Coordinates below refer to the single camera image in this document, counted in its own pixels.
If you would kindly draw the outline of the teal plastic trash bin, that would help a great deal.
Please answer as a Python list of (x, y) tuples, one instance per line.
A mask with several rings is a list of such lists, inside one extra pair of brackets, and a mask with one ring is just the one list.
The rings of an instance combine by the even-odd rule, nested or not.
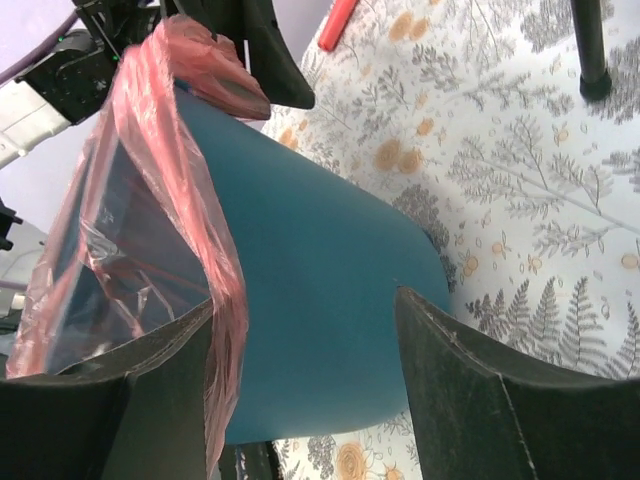
[[(398, 287), (441, 308), (447, 279), (425, 232), (385, 202), (187, 93), (179, 112), (203, 154), (196, 179), (235, 244), (248, 337), (231, 444), (337, 434), (405, 409), (394, 321)], [(57, 373), (201, 304), (205, 270), (113, 124), (62, 224), (55, 281), (69, 278), (44, 368)]]

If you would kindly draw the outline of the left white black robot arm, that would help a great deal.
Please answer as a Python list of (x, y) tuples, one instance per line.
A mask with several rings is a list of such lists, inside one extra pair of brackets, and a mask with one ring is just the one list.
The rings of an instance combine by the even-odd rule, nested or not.
[(56, 30), (1, 75), (1, 164), (95, 114), (125, 48), (177, 14), (229, 38), (272, 103), (314, 106), (270, 1), (76, 1)]

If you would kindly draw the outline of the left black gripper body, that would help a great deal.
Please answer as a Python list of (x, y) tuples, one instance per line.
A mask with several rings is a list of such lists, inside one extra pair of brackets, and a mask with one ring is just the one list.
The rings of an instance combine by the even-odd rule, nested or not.
[(163, 17), (179, 13), (179, 1), (73, 0), (75, 13), (106, 58), (118, 62), (129, 45), (141, 43)]

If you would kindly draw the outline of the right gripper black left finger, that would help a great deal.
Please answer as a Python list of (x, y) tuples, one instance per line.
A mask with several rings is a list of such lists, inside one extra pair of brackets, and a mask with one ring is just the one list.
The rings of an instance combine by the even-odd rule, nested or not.
[(212, 305), (57, 375), (1, 382), (4, 479), (207, 479)]

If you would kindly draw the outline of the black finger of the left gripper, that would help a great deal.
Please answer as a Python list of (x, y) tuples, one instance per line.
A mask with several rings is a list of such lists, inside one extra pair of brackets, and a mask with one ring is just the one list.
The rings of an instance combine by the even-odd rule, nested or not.
[(190, 91), (208, 104), (240, 119), (268, 119), (270, 102), (242, 82), (214, 75), (196, 75), (187, 80)]
[(281, 34), (271, 0), (185, 0), (177, 11), (235, 45), (271, 103), (309, 110), (315, 95)]

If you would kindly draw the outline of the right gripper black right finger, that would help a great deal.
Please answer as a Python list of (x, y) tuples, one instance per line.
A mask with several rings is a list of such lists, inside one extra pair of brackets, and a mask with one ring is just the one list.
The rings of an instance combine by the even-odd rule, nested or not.
[(639, 383), (551, 365), (401, 287), (399, 348), (422, 474), (432, 480), (639, 475)]

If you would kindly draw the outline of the red plastic trash bag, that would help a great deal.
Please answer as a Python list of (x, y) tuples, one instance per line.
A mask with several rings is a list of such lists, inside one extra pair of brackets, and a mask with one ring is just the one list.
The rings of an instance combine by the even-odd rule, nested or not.
[(5, 479), (207, 479), (220, 457), (247, 300), (176, 80), (228, 121), (269, 111), (233, 43), (186, 15), (125, 51), (27, 288)]

